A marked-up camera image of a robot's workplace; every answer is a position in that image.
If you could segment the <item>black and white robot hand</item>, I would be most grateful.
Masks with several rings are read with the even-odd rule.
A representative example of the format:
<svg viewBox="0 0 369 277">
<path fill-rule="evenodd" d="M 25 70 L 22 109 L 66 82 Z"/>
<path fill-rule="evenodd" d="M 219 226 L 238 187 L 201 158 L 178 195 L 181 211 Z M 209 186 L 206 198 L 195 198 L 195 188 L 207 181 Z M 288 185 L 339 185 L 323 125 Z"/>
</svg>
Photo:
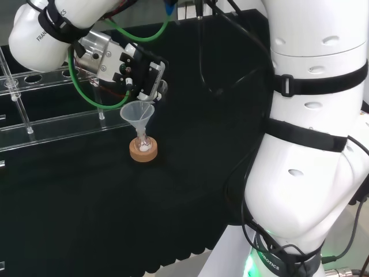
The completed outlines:
<svg viewBox="0 0 369 277">
<path fill-rule="evenodd" d="M 163 75 L 168 62 L 136 43 L 126 45 L 112 80 L 143 102 L 158 102 L 168 90 Z"/>
</svg>

